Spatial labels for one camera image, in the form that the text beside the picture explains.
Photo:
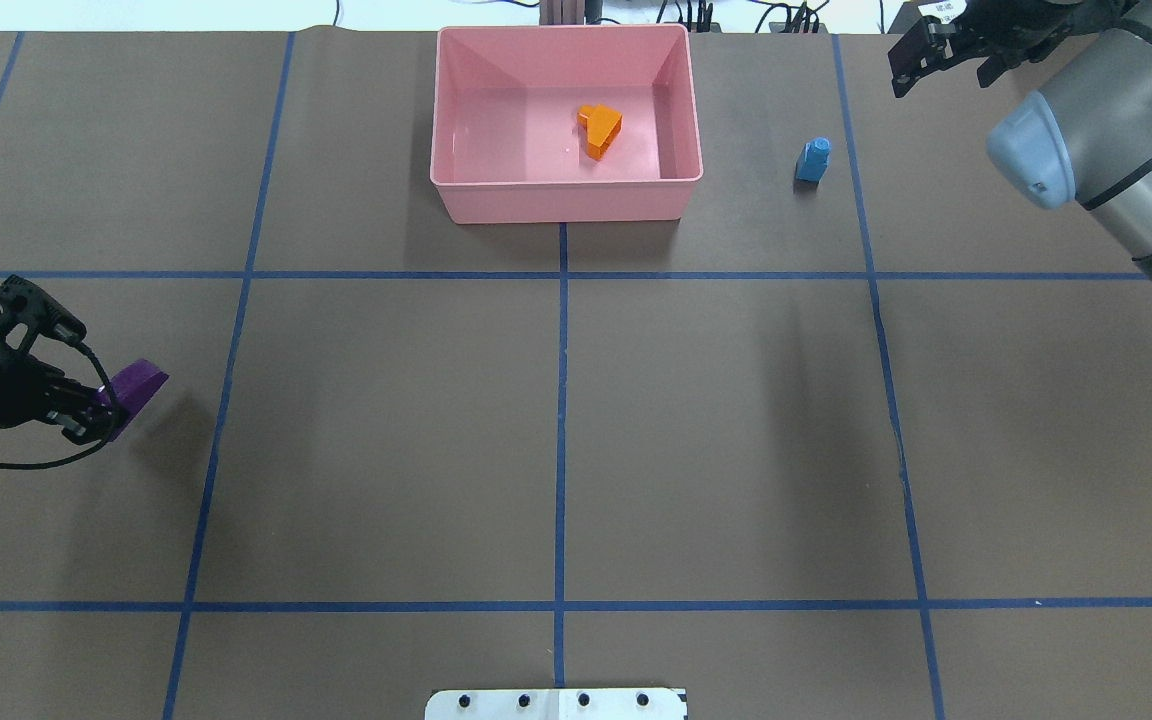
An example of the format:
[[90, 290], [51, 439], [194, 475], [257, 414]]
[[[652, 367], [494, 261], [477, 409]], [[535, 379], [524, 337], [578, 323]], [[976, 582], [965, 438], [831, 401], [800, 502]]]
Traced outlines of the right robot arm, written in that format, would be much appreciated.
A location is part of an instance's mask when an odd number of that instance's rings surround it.
[[987, 154], [1038, 209], [1082, 206], [1152, 282], [1152, 1], [969, 1], [955, 17], [920, 15], [888, 51], [892, 91], [969, 60], [988, 88], [1079, 35], [1091, 45], [992, 129]]

